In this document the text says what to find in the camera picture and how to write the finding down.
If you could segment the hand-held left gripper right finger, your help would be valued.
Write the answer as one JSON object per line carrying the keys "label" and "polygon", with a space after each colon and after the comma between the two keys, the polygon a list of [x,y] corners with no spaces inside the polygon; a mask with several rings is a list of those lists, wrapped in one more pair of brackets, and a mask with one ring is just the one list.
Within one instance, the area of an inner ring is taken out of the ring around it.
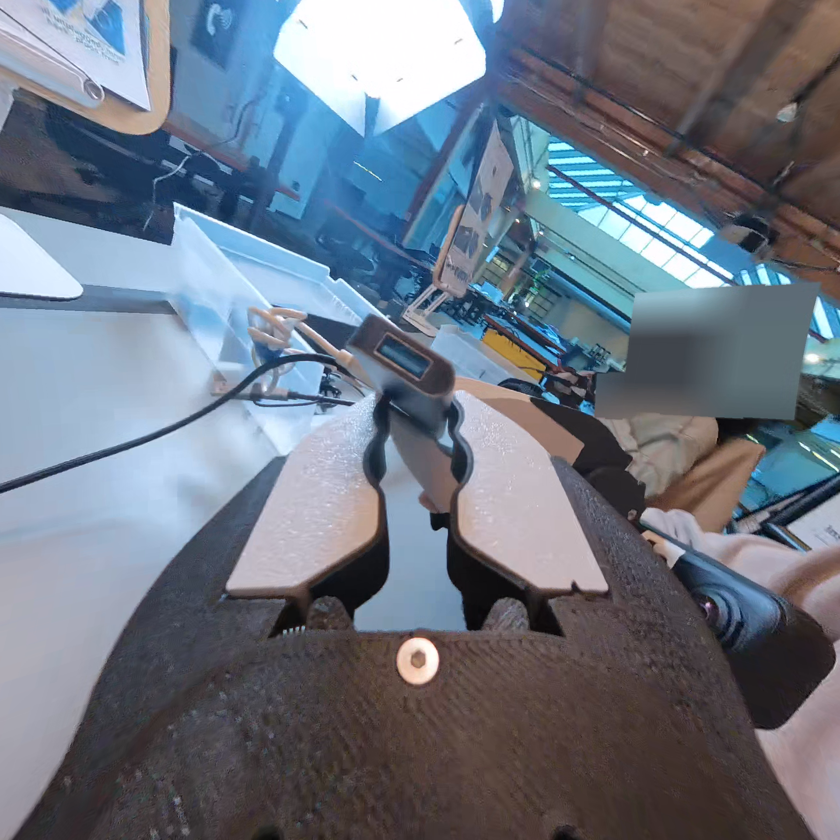
{"label": "hand-held left gripper right finger", "polygon": [[604,599],[610,586],[552,459],[513,420],[467,391],[448,416],[455,490],[447,573],[466,617],[500,599],[538,616],[554,598]]}

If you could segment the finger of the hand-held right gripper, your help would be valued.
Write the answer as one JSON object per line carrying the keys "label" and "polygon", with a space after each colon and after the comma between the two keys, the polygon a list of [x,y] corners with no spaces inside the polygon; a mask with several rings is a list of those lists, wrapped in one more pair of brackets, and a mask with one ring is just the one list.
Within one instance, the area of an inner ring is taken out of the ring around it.
{"label": "finger of the hand-held right gripper", "polygon": [[582,441],[536,406],[527,395],[462,376],[455,378],[455,391],[468,393],[509,418],[535,438],[553,458],[562,458],[572,466],[583,451]]}

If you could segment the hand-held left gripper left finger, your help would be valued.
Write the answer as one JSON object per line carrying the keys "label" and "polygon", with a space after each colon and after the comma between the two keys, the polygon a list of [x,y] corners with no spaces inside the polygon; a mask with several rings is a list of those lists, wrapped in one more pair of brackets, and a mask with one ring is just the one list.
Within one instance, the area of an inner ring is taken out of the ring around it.
{"label": "hand-held left gripper left finger", "polygon": [[389,420],[375,395],[310,432],[289,454],[225,591],[305,611],[324,596],[349,614],[386,582],[390,549],[381,483]]}

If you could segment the small grey usb hub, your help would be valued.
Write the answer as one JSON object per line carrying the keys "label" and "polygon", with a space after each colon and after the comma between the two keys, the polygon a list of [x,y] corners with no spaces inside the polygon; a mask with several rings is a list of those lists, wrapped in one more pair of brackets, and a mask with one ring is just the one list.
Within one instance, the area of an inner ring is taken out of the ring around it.
{"label": "small grey usb hub", "polygon": [[431,513],[449,514],[456,483],[452,448],[442,443],[455,390],[452,365],[393,322],[366,317],[348,341],[385,414],[402,462]]}

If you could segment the clear plastic bin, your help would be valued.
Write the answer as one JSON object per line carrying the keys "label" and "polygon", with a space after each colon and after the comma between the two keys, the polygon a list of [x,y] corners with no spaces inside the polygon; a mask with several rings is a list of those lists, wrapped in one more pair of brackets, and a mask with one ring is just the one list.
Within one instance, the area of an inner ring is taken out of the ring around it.
{"label": "clear plastic bin", "polygon": [[325,269],[210,220],[175,210],[171,245],[177,274],[168,302],[201,372],[190,374],[191,407],[227,396],[262,364],[271,368],[189,426],[219,465],[265,463],[292,455],[334,465],[361,461],[376,443],[375,396],[361,371],[339,377],[347,392],[320,393],[322,375],[339,371],[314,338],[312,316],[323,314],[354,331],[358,313],[336,297]]}

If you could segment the person's right forearm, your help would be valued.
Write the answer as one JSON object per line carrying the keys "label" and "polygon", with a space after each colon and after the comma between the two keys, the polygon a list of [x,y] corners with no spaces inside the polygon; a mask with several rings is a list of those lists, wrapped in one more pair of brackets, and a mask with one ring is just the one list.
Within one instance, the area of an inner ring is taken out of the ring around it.
{"label": "person's right forearm", "polygon": [[[642,523],[701,551],[809,613],[839,653],[838,545],[798,552],[757,535],[702,531],[682,510],[648,508]],[[839,838],[839,663],[782,727],[758,740],[815,838]]]}

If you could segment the yellow bin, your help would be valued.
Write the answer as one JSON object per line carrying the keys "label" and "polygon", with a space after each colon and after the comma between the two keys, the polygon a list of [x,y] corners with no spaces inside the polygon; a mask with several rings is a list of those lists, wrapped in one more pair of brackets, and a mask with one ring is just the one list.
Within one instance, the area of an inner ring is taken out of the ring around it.
{"label": "yellow bin", "polygon": [[527,377],[538,380],[548,371],[546,363],[523,349],[514,340],[494,329],[487,329],[481,342]]}

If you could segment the white plastic bin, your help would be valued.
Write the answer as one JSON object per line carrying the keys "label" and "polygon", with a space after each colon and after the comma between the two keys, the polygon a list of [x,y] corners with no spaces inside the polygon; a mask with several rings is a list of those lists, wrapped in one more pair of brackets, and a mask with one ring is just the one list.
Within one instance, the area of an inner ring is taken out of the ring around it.
{"label": "white plastic bin", "polygon": [[462,377],[493,385],[505,380],[530,380],[512,362],[454,324],[437,329],[430,349],[451,363],[456,374]]}

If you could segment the wooden poster easel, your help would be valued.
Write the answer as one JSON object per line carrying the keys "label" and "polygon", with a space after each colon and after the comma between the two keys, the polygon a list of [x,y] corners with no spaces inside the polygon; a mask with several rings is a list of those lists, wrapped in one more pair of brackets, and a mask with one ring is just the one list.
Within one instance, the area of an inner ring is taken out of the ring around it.
{"label": "wooden poster easel", "polygon": [[484,152],[465,201],[457,205],[447,227],[432,272],[430,286],[405,309],[402,320],[429,338],[438,327],[430,322],[444,303],[462,299],[474,279],[485,251],[490,223],[502,204],[513,162],[498,129],[490,123]]}

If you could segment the ceiling projector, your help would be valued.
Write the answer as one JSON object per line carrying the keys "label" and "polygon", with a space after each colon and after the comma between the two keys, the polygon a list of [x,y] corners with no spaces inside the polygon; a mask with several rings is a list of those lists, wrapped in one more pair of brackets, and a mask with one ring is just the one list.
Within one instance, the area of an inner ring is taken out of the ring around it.
{"label": "ceiling projector", "polygon": [[756,259],[769,255],[780,236],[766,218],[755,213],[735,215],[717,234]]}

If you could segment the softbox studio light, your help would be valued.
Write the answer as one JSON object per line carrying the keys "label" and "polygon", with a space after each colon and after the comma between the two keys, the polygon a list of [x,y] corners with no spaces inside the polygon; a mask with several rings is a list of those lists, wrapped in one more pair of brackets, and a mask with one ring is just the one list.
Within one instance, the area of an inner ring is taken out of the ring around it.
{"label": "softbox studio light", "polygon": [[302,1],[275,61],[361,137],[485,76],[504,1]]}

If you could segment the instruction sheet on stand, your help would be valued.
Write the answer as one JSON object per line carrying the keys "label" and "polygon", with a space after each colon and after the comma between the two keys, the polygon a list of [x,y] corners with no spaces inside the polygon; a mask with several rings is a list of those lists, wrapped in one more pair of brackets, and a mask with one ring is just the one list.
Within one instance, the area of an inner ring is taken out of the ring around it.
{"label": "instruction sheet on stand", "polygon": [[170,4],[163,1],[141,1],[148,18],[148,59],[146,77],[150,94],[150,110],[106,93],[98,108],[83,107],[72,100],[47,90],[25,78],[3,70],[1,65],[1,126],[4,127],[14,102],[21,94],[61,107],[107,130],[129,135],[142,135],[158,130],[171,106],[171,30]]}

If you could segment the black phone sign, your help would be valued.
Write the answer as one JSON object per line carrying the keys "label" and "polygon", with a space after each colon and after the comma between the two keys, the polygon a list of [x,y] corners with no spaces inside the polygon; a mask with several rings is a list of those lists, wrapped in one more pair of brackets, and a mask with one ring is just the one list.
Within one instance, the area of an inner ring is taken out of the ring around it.
{"label": "black phone sign", "polygon": [[239,2],[202,1],[194,18],[191,46],[225,70],[239,26]]}

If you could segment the printed instruction sheet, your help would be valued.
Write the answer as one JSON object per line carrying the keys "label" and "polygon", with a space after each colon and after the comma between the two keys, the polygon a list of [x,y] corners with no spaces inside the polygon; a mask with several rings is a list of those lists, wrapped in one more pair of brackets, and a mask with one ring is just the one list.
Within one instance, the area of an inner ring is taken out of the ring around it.
{"label": "printed instruction sheet", "polygon": [[3,70],[87,108],[106,93],[149,111],[141,1],[2,1]]}

